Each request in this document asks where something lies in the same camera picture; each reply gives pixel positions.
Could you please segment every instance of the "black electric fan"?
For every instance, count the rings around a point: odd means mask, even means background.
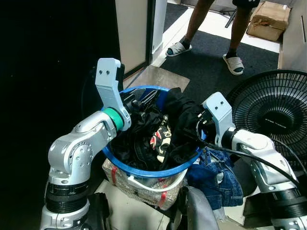
[[[307,167],[307,73],[274,70],[255,75],[227,96],[237,129],[261,133],[288,145]],[[278,142],[294,170],[300,166]]]

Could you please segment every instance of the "blue jeans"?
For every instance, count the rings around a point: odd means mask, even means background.
[[[205,148],[200,159],[188,170],[188,184],[205,194],[212,210],[242,205],[242,188],[227,153]]]

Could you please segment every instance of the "black wall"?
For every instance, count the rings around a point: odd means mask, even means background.
[[[85,116],[102,106],[102,57],[120,59],[114,0],[1,1],[0,229],[38,229],[47,150],[82,119],[82,89]]]

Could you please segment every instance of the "slipper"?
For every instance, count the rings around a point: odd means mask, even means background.
[[[192,49],[192,46],[190,45],[190,47],[188,49],[185,49],[184,46],[180,42],[176,42],[175,44],[173,44],[167,50],[169,50],[169,49],[171,49],[173,51],[173,54],[168,54],[167,51],[166,51],[165,54],[169,57],[174,57],[174,56],[177,56],[177,55],[182,54],[184,52],[190,51]]]
[[[226,54],[224,54],[223,59],[226,62],[227,67],[232,74],[241,75],[243,73],[244,66],[242,64],[241,58],[239,58],[239,57],[226,58]],[[243,69],[240,72],[235,72],[235,69],[237,69],[237,68],[243,68]]]

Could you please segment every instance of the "dark carpet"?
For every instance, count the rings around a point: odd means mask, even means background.
[[[226,95],[241,81],[261,72],[277,69],[278,54],[254,46],[240,44],[238,55],[245,67],[240,76],[232,75],[222,56],[230,40],[198,31],[193,49],[176,57],[167,57],[161,68],[189,78],[184,94],[202,103],[216,91]]]
[[[163,32],[165,32],[187,9],[187,6],[168,3]]]

